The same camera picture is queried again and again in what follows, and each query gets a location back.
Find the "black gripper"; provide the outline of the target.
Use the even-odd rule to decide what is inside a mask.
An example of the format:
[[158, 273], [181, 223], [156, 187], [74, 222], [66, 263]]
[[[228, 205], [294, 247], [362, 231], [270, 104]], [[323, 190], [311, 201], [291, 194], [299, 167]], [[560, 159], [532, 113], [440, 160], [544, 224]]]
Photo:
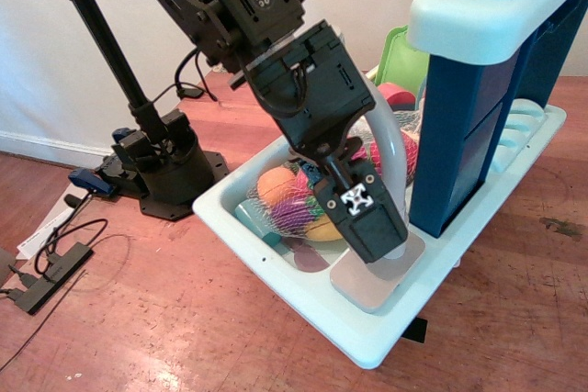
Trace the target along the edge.
[[243, 74], [291, 149], [320, 165], [314, 195], [359, 258], [374, 263], [403, 245], [406, 224], [374, 166], [339, 159], [375, 98], [334, 28], [314, 25]]

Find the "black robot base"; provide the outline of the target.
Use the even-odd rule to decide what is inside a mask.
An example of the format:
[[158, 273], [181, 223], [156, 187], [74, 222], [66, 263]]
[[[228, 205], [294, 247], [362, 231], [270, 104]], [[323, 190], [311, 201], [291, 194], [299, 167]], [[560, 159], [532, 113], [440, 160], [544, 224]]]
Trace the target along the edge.
[[95, 0], [70, 0], [129, 102], [138, 128], [123, 132], [98, 174], [139, 201], [146, 216], [177, 221], [229, 169], [220, 153], [204, 151], [187, 116], [160, 116], [142, 91]]

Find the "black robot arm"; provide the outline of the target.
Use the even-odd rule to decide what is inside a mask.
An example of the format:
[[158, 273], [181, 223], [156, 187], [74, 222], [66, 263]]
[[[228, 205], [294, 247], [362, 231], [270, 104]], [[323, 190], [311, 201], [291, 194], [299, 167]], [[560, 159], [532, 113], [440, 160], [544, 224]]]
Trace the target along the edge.
[[[162, 206], [184, 206], [208, 190], [215, 172], [187, 118], [160, 116], [141, 90], [94, 0], [71, 0], [129, 101], [138, 129], [115, 144], [139, 191]], [[374, 263], [408, 237], [404, 182], [356, 157], [349, 136], [360, 119], [390, 112], [325, 22], [303, 28], [304, 0], [158, 0], [202, 52], [248, 84], [290, 148], [315, 165], [314, 194], [352, 250]]]

